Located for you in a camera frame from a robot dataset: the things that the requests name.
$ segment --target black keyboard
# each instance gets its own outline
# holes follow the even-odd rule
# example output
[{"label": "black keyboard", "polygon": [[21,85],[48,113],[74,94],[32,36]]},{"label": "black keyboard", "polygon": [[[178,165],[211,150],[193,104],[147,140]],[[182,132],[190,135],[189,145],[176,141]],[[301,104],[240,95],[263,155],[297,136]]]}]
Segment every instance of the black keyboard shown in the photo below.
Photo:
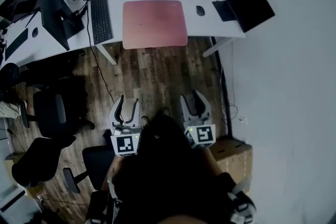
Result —
[{"label": "black keyboard", "polygon": [[107,0],[91,0],[91,20],[95,45],[113,37]]},{"label": "black keyboard", "polygon": [[28,39],[28,28],[26,28],[17,38],[6,48],[5,60],[8,58]]}]

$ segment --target leg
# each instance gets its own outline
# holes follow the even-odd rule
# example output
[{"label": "leg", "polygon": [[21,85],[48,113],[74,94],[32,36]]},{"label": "leg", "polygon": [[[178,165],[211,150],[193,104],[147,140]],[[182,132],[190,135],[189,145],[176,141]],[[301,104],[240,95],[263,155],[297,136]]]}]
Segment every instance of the leg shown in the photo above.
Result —
[{"label": "leg", "polygon": [[214,52],[218,51],[220,49],[220,47],[222,46],[225,46],[227,44],[229,44],[231,41],[233,41],[235,38],[233,37],[226,37],[226,38],[223,38],[223,40],[221,40],[220,42],[216,43],[216,44],[213,44],[213,46],[206,50],[204,53],[203,53],[203,57],[208,57],[209,55],[213,54]]},{"label": "leg", "polygon": [[99,44],[99,45],[96,45],[96,47],[100,50],[100,52],[109,60],[109,62],[111,64],[113,64],[114,66],[116,66],[118,63],[117,63],[117,60],[111,56],[108,51],[105,49],[104,45],[103,44]]}]

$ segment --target chair backrest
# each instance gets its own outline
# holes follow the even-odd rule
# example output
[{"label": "chair backrest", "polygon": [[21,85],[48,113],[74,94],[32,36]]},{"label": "chair backrest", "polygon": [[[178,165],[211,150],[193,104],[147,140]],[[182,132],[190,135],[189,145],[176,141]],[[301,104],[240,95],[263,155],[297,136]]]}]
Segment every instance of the chair backrest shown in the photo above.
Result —
[{"label": "chair backrest", "polygon": [[95,190],[101,190],[107,172],[116,156],[109,146],[87,147],[82,151],[84,164]]},{"label": "chair backrest", "polygon": [[62,148],[71,143],[40,137],[34,139],[23,157],[13,165],[13,178],[23,187],[33,187],[39,182],[51,180],[56,173]]},{"label": "chair backrest", "polygon": [[64,78],[34,94],[34,110],[42,136],[61,138],[75,135],[86,113],[81,77]]}]

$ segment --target mouse pad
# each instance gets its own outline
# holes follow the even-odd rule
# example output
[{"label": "mouse pad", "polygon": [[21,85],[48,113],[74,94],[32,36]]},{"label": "mouse pad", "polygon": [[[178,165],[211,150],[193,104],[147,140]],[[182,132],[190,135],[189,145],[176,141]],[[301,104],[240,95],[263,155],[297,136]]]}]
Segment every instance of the mouse pad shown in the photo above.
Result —
[{"label": "mouse pad", "polygon": [[125,49],[187,44],[188,34],[180,1],[125,2],[122,16],[122,40]]}]

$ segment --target desk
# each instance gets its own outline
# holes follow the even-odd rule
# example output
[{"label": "desk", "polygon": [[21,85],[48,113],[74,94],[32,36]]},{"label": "desk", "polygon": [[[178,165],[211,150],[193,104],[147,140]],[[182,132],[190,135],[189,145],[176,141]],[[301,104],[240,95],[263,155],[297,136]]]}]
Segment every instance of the desk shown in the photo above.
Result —
[{"label": "desk", "polygon": [[[127,1],[139,0],[108,0],[113,38],[105,41],[102,44],[96,45],[96,47],[113,65],[116,65],[117,62],[114,57],[105,50],[103,44],[122,41],[122,7],[123,3]],[[245,34],[241,30],[237,21],[223,22],[220,19],[220,16],[212,4],[212,1],[214,0],[178,1],[181,1],[183,6],[188,36],[245,38]],[[75,11],[80,9],[85,4],[85,1],[66,0],[66,3],[72,11]],[[197,5],[204,8],[204,16],[197,15]],[[89,20],[91,21],[90,5],[88,12]],[[29,19],[30,16],[9,26],[8,32],[5,35],[5,40],[7,41],[8,45],[11,44],[11,42],[14,41],[14,39],[25,29]],[[82,21],[85,29],[68,39],[70,51],[90,46],[89,37],[86,30],[88,22],[86,15],[83,16]],[[33,38],[32,31],[35,27],[38,27],[38,36]],[[89,22],[89,33],[91,36],[91,42],[93,43],[91,22]],[[38,13],[28,25],[28,39],[9,57],[7,61],[5,61],[4,57],[0,68],[2,68],[8,62],[13,62],[18,66],[23,66],[27,63],[42,60],[64,52],[66,52],[66,50],[41,25],[41,13]]]}]

